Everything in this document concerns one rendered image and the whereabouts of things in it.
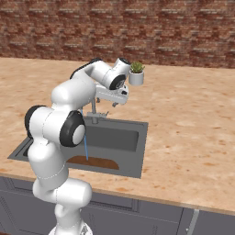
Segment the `brown wooden cutting board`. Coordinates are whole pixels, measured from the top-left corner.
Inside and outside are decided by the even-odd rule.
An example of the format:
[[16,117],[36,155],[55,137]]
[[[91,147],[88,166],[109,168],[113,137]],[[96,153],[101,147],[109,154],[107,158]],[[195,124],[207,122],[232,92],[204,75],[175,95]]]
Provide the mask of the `brown wooden cutting board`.
[[72,164],[89,165],[89,166],[107,168],[107,169],[113,169],[113,170],[119,169],[119,166],[116,162],[114,162],[113,160],[104,159],[104,158],[96,158],[96,157],[86,158],[85,156],[77,155],[69,159],[68,162]]

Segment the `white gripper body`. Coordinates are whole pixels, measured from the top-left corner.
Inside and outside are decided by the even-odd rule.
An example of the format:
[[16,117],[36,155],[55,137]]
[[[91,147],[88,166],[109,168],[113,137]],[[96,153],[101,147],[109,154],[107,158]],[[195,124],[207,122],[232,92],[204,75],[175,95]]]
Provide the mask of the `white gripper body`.
[[129,99],[129,88],[124,84],[117,90],[108,90],[101,84],[96,84],[95,97],[105,99],[115,104],[125,105]]

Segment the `green plant in white pot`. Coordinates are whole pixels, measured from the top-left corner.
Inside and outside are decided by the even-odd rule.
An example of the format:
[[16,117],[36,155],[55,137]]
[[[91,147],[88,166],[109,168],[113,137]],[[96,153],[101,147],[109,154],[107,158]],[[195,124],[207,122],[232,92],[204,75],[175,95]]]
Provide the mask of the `green plant in white pot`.
[[129,83],[131,85],[143,85],[144,66],[141,62],[133,62],[129,70]]

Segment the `blue water stream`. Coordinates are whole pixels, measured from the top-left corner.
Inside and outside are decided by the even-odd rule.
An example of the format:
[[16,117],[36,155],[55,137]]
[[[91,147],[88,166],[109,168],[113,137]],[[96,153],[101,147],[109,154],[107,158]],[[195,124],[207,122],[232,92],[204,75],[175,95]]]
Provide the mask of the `blue water stream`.
[[[82,118],[84,119],[84,111],[83,111],[82,107],[81,107],[80,111],[81,111]],[[88,162],[89,157],[88,157],[88,149],[87,149],[87,141],[86,141],[86,125],[84,125],[84,127],[85,127],[85,132],[84,132],[84,152],[85,152],[85,159]]]

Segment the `grey sink faucet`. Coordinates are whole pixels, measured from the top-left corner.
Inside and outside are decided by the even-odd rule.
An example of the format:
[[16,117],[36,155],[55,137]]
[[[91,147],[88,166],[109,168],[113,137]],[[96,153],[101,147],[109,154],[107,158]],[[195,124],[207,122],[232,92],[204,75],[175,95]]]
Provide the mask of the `grey sink faucet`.
[[87,112],[86,115],[92,119],[93,124],[97,124],[100,118],[106,118],[107,113],[100,113],[96,111],[95,99],[92,100],[92,111]]

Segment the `grey steel sink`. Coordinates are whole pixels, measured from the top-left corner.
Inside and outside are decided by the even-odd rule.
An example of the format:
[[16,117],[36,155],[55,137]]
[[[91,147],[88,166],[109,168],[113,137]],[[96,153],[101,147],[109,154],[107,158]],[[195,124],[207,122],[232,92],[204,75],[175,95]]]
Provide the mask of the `grey steel sink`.
[[[84,132],[88,157],[113,160],[118,170],[72,164],[73,156],[85,156]],[[148,124],[102,118],[97,124],[80,112],[52,111],[25,116],[27,137],[9,155],[12,160],[29,163],[39,181],[48,188],[62,185],[69,169],[89,170],[139,178],[143,162]]]

